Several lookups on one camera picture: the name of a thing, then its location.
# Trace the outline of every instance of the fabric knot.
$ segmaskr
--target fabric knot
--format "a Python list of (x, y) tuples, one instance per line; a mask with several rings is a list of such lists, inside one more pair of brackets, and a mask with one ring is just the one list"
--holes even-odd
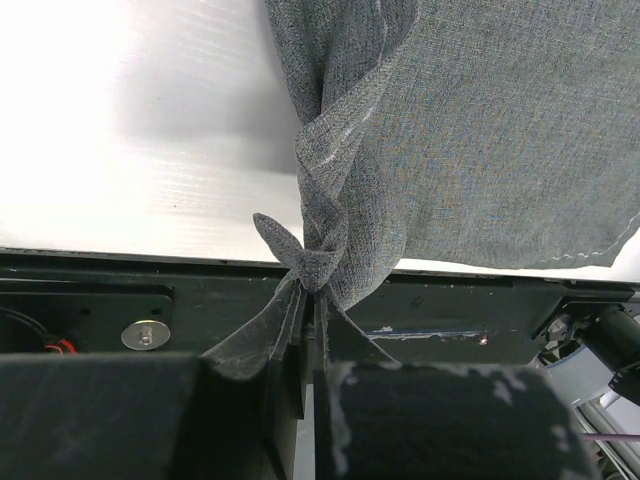
[(300, 279), (307, 291), (315, 293), (329, 283), (346, 249), (347, 228), (344, 222), (338, 222), (342, 228), (324, 237), (327, 241), (319, 250), (303, 248), (291, 232), (266, 215), (254, 214), (253, 222), (271, 253), (291, 269), (293, 278)]

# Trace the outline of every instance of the gray fabric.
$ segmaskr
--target gray fabric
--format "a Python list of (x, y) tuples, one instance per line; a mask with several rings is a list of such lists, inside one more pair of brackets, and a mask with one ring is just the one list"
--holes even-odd
[(640, 224), (638, 0), (267, 0), (304, 243), (344, 308), (400, 258), (610, 266)]

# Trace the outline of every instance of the silver bolt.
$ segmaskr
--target silver bolt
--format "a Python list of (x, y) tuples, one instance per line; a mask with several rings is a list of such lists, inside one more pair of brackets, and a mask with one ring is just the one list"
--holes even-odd
[(140, 345), (148, 347), (153, 343), (153, 330), (151, 327), (144, 327), (140, 332)]
[(169, 341), (171, 331), (157, 320), (139, 320), (124, 329), (122, 343), (131, 350), (154, 350)]

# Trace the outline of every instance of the white stitching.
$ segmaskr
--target white stitching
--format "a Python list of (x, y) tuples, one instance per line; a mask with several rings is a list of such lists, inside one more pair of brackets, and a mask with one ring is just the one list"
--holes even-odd
[(604, 255), (606, 253), (609, 253), (611, 251), (611, 249), (613, 247), (615, 247), (616, 245), (618, 245), (620, 243), (620, 240), (622, 240), (622, 237), (624, 237), (629, 230), (631, 230), (631, 227), (633, 226), (633, 223), (640, 218), (640, 212), (638, 212), (638, 214), (633, 217), (631, 220), (629, 220), (629, 224), (627, 225), (627, 228), (624, 229), (624, 231), (618, 236), (618, 238), (616, 238), (616, 241), (613, 242), (611, 244), (611, 246), (609, 248), (607, 248), (606, 250), (602, 250), (600, 252), (593, 252), (593, 253), (576, 253), (575, 255), (569, 255), (569, 254), (565, 254), (565, 255), (560, 255), (559, 257), (551, 257), (547, 260), (540, 260), (537, 263), (546, 263), (546, 262), (553, 262), (558, 261), (558, 260), (562, 260), (563, 258), (589, 258), (589, 257), (593, 257), (593, 256), (599, 256), (599, 255)]
[(322, 162), (318, 163), (317, 165), (314, 165), (311, 170), (315, 170), (318, 167), (321, 167), (323, 165), (326, 165), (327, 163), (335, 160), (336, 158), (336, 153), (338, 153), (338, 150), (340, 150), (340, 147), (342, 146), (342, 144), (347, 140), (347, 138), (349, 138), (349, 135), (351, 135), (351, 132), (353, 132), (353, 128), (347, 128), (347, 130), (344, 132), (344, 134), (342, 135), (342, 138), (340, 139), (340, 141), (338, 142), (338, 146), (336, 147), (336, 149), (333, 151), (333, 153), (331, 155), (329, 155), (327, 158), (325, 158)]
[(378, 66), (382, 63), (382, 54), (384, 53), (384, 47), (387, 45), (387, 34), (389, 33), (389, 26), (382, 15), (382, 0), (376, 0), (376, 8), (378, 9), (378, 15), (380, 15), (380, 21), (382, 21), (382, 47), (380, 48), (380, 54), (378, 55)]
[(362, 119), (362, 123), (366, 122), (367, 120), (369, 120), (369, 117), (371, 116), (371, 114), (373, 113), (373, 111), (376, 109), (376, 107), (371, 107), (369, 110), (367, 110), (367, 114), (364, 116), (364, 118)]

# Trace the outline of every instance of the white panel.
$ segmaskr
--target white panel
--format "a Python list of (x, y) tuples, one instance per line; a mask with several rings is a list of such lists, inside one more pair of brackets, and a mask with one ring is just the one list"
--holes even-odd
[[(9, 2), (0, 58), (0, 245), (272, 261), (257, 211), (301, 236), (263, 0)], [(555, 276), (640, 280), (636, 245)]]

